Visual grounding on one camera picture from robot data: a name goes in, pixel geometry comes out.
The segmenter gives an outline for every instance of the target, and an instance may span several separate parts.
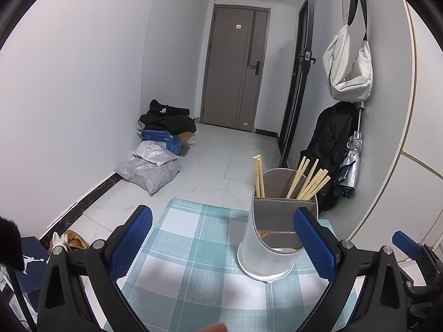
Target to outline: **tiled floor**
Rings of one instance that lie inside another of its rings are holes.
[[[209,125],[197,125],[197,145],[180,157],[182,169],[155,195],[141,187],[118,182],[70,227],[91,244],[107,239],[141,204],[149,206],[158,221],[172,198],[249,210],[253,193],[252,157],[262,155],[263,170],[278,166],[280,153],[275,138]],[[89,280],[84,279],[92,309],[104,326],[106,318]]]

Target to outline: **white shoulder bag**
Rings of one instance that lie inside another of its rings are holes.
[[[366,0],[360,0],[362,4],[365,28],[368,28],[368,10]],[[361,102],[371,94],[373,72],[371,51],[367,36],[362,42],[362,47],[358,52],[352,70],[347,75],[346,68],[349,61],[349,26],[352,24],[357,12],[358,0],[351,0],[349,5],[348,23],[337,35],[334,36],[331,44],[323,55],[323,67],[329,79],[329,91],[333,99],[347,102]]]

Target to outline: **blue checkered tablecloth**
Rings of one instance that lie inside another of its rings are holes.
[[[229,332],[294,332],[327,286],[304,252],[273,283],[246,276],[236,252],[248,212],[172,199],[133,263],[123,294],[151,332],[225,323]],[[332,230],[326,219],[320,224]],[[335,330],[356,302],[353,291]]]

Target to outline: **jumpman logo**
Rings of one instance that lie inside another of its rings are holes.
[[[34,257],[28,257],[28,256],[23,256],[23,260],[24,260],[24,262],[25,262],[25,270],[23,271],[24,274],[27,274],[27,273],[26,273],[26,268],[27,268],[27,264],[28,264],[29,262],[44,262],[44,259],[43,259],[43,258],[41,258],[41,259],[35,259]]]

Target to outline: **umbrella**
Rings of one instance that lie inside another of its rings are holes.
[[[347,147],[347,155],[340,165],[337,177],[334,181],[334,195],[338,197],[351,198],[357,186],[358,173],[360,171],[360,153],[362,152],[362,133],[360,132],[360,119],[362,109],[359,108],[358,129],[354,131],[354,135],[349,137]]]

